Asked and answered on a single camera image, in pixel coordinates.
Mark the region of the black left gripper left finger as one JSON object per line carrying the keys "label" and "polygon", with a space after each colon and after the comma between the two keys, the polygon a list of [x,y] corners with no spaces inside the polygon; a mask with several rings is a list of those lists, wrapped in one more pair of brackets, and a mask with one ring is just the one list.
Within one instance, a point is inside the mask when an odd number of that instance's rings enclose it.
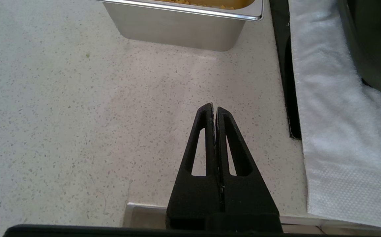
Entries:
{"label": "black left gripper left finger", "polygon": [[[205,175],[192,169],[199,134],[205,130]],[[220,178],[216,156],[213,104],[201,106],[195,115],[165,214],[167,229],[206,230],[207,217],[221,211]]]}

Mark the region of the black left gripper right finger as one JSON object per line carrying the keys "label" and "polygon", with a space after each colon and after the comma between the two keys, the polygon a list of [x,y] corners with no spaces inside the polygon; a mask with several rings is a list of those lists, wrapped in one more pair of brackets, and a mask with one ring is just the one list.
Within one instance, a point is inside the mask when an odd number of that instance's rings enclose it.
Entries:
{"label": "black left gripper right finger", "polygon": [[216,117],[220,212],[216,231],[281,231],[278,208],[232,114],[219,107]]}

